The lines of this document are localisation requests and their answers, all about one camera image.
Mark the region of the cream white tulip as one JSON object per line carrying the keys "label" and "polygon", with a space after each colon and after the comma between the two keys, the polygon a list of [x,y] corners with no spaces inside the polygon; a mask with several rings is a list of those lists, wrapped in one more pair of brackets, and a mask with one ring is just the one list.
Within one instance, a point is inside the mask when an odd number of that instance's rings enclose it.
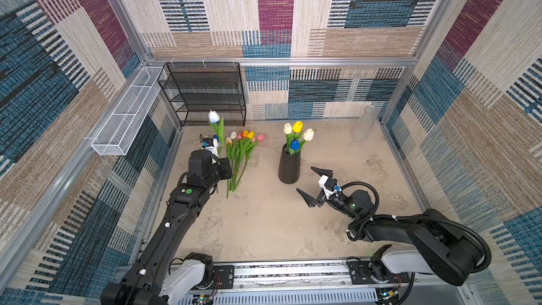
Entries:
{"label": "cream white tulip", "polygon": [[298,141],[299,146],[296,152],[300,152],[303,148],[304,144],[312,141],[314,137],[314,130],[311,128],[308,128],[306,131],[304,131],[303,135],[301,136],[300,140]]}

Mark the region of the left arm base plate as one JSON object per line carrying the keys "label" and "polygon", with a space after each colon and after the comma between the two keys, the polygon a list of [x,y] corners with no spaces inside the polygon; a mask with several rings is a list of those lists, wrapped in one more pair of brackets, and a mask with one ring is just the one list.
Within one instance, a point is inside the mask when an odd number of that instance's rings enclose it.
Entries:
{"label": "left arm base plate", "polygon": [[213,272],[205,274],[203,281],[191,288],[191,291],[210,292],[216,288],[219,291],[234,287],[235,268],[233,265],[214,265]]}

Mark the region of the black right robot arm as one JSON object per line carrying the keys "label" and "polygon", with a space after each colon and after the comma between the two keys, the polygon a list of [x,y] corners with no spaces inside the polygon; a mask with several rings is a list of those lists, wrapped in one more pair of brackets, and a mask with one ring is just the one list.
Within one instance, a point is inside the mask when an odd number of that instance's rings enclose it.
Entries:
{"label": "black right robot arm", "polygon": [[298,190],[308,207],[327,204],[347,216],[351,220],[347,237],[352,242],[385,242],[371,261],[374,278],[384,271],[423,273],[461,286],[471,274],[491,264],[491,249],[484,238],[439,211],[427,209],[410,216],[379,214],[380,196],[372,185],[339,185],[333,171],[317,167],[312,170],[320,177],[319,195],[313,197]]}

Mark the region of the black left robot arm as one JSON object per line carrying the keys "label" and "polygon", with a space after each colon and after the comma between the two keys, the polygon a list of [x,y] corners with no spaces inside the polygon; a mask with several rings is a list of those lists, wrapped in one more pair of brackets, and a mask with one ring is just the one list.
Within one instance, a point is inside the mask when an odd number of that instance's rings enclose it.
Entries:
{"label": "black left robot arm", "polygon": [[212,257],[205,254],[183,262],[185,278],[177,287],[165,285],[171,262],[182,239],[195,223],[219,181],[232,178],[228,158],[219,158],[208,150],[197,150],[189,158],[189,170],[183,173],[170,194],[163,219],[143,253],[119,283],[110,282],[102,291],[102,304],[167,304],[181,298],[203,281],[213,277]]}

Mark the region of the pale blue tulip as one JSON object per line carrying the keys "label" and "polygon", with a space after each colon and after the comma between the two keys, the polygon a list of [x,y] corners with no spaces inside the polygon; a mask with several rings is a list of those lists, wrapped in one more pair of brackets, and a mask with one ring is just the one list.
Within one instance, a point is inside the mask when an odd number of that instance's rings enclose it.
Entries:
{"label": "pale blue tulip", "polygon": [[222,148],[225,145],[224,119],[221,118],[216,111],[210,110],[208,114],[208,121],[214,132],[212,136],[213,153],[219,156]]}

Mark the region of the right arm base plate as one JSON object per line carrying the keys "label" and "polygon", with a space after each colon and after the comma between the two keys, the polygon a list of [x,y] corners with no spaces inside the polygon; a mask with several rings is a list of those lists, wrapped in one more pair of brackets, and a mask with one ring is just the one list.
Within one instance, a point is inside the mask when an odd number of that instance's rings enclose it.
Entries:
{"label": "right arm base plate", "polygon": [[382,263],[373,263],[371,260],[349,257],[346,265],[353,285],[406,285],[411,280],[410,274],[392,273]]}

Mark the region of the yellow tulip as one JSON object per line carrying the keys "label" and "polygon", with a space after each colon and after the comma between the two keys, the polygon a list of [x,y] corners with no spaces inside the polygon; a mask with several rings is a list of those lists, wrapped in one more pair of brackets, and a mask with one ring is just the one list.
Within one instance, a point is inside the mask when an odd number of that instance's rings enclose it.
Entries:
{"label": "yellow tulip", "polygon": [[293,139],[296,142],[299,142],[299,139],[301,138],[301,134],[303,131],[303,122],[302,121],[296,121],[295,124],[292,127],[292,131],[294,133]]}

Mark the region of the tulip bunch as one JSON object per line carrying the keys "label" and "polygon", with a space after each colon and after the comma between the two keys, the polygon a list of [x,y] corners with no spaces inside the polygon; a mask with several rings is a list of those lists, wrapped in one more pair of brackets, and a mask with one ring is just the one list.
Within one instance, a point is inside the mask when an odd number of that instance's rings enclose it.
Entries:
{"label": "tulip bunch", "polygon": [[247,163],[258,140],[253,131],[244,130],[240,133],[232,131],[226,138],[227,157],[230,160],[232,177],[227,183],[227,197],[233,193],[246,170]]}

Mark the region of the clear glass vase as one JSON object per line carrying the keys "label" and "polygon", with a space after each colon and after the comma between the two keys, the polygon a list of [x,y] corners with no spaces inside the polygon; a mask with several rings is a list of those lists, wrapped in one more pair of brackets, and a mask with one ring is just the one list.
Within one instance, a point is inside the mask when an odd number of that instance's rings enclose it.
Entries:
{"label": "clear glass vase", "polygon": [[352,130],[351,138],[353,141],[363,143],[368,140],[378,114],[379,110],[375,107],[367,106],[364,108],[362,115]]}

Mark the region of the black cylindrical vase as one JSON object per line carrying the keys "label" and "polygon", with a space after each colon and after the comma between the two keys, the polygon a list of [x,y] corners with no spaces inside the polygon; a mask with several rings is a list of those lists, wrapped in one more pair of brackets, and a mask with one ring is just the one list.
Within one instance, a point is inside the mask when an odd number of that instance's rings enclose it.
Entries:
{"label": "black cylindrical vase", "polygon": [[278,177],[285,184],[294,184],[300,177],[301,153],[291,155],[284,144],[279,161]]}

